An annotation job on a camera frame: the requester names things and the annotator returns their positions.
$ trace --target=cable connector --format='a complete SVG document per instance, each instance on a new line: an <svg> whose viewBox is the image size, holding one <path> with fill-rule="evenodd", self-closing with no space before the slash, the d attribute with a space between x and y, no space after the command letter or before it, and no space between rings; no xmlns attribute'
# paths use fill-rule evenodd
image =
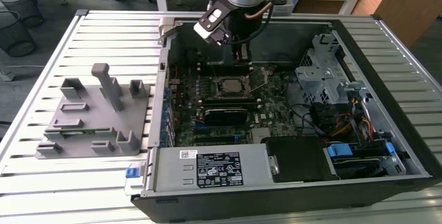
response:
<svg viewBox="0 0 442 224"><path fill-rule="evenodd" d="M208 9L210 9L212 5L213 5L213 1L208 0L205 11L208 11Z"/></svg>

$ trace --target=motherboard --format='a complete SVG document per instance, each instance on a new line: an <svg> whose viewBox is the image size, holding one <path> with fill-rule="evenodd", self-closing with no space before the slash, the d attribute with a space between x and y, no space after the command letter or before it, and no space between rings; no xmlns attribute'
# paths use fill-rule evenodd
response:
<svg viewBox="0 0 442 224"><path fill-rule="evenodd" d="M252 144L294 136L285 101L290 75L266 65L229 72L216 66L172 67L173 146Z"/></svg>

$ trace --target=desk leg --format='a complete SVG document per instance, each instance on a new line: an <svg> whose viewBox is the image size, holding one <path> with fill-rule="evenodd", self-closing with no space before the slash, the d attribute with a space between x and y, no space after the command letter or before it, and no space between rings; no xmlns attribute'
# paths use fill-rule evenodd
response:
<svg viewBox="0 0 442 224"><path fill-rule="evenodd" d="M353 7L356 6L357 0L345 0L343 7L339 10L339 14L351 14Z"/></svg>
<svg viewBox="0 0 442 224"><path fill-rule="evenodd" d="M9 82L13 80L14 75L10 72L10 70L5 67L5 65L0 62L0 78L5 81Z"/></svg>
<svg viewBox="0 0 442 224"><path fill-rule="evenodd" d="M156 0L157 10L161 12L166 12L166 1L165 0Z"/></svg>

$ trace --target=gray floor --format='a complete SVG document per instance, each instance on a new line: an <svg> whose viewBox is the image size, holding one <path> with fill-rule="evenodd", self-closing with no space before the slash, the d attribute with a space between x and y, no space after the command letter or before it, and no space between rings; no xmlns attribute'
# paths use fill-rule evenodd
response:
<svg viewBox="0 0 442 224"><path fill-rule="evenodd" d="M67 0L67 4L63 6L59 5L59 2L61 0L38 0L38 8L45 22L38 27L29 29L38 49L22 58L10 58L0 50L0 59L6 65L45 65L77 9L157 10L156 4L148 3L148 0ZM202 11L206 0L181 0L180 5L177 3L177 0L168 0L170 11ZM411 51L439 82L442 82L440 44L442 20L436 20ZM39 71L41 68L35 67L13 68L15 80L13 82L0 80L0 121L13 120ZM5 131L6 127L0 125L0 137Z"/></svg>

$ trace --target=green circuit board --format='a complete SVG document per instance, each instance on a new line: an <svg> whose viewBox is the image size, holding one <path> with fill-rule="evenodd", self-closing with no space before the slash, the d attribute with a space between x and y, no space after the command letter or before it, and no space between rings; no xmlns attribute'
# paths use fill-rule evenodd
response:
<svg viewBox="0 0 442 224"><path fill-rule="evenodd" d="M250 129L253 128L266 128L269 136L294 136L297 134L284 97L290 72L270 73L264 80L260 75L266 70L266 67L253 67L250 77L246 79L238 76L201 77L193 69L181 70L181 73L176 74L173 71L170 72L176 75L170 84L176 123L174 146L201 145L194 142L197 138L232 136L236 144L249 144L252 143ZM230 98L258 98L260 108L246 112L246 120L242 125L205 126L197 118L201 115L197 101Z"/></svg>

